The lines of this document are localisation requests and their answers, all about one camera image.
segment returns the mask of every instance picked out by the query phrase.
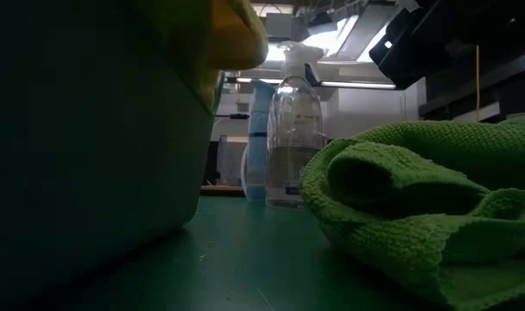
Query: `green plastic bin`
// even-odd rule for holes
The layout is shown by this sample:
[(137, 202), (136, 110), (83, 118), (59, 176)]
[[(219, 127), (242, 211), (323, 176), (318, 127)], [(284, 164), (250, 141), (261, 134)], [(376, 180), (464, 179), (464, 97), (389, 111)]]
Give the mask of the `green plastic bin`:
[(213, 114), (134, 3), (0, 1), (0, 307), (195, 213)]

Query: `yellow cable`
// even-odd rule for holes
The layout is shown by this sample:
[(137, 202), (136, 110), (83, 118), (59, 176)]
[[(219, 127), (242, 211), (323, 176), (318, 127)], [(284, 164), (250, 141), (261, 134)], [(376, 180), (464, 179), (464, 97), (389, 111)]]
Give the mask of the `yellow cable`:
[(479, 122), (479, 106), (481, 105), (481, 81), (479, 77), (479, 46), (476, 46), (476, 122)]

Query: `microfiber cloth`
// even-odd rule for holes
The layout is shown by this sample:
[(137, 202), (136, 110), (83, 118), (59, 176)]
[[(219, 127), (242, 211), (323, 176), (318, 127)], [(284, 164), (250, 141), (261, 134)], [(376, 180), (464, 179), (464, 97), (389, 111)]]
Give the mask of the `microfiber cloth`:
[(249, 0), (137, 1), (172, 68), (209, 108), (220, 70), (251, 69), (266, 59), (266, 29)]
[(391, 124), (323, 148), (301, 194), (331, 243), (456, 310), (525, 296), (525, 117)]

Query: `spray bottle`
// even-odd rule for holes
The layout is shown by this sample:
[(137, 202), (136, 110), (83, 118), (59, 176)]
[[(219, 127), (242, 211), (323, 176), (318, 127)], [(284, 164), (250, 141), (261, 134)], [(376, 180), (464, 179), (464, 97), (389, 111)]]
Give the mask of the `spray bottle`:
[(306, 66), (318, 80), (316, 63), (321, 48), (284, 42), (285, 79), (276, 89), (269, 111), (267, 145), (269, 171), (266, 180), (268, 206), (300, 208), (299, 179), (303, 168), (324, 147), (322, 110), (316, 91), (306, 79)]

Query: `green tabletop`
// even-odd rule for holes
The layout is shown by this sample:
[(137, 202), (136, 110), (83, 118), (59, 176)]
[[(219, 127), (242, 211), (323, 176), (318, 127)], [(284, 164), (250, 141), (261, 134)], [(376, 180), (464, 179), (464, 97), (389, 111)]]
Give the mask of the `green tabletop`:
[(435, 309), (332, 249), (308, 211), (219, 197), (199, 198), (178, 234), (61, 300), (56, 309)]

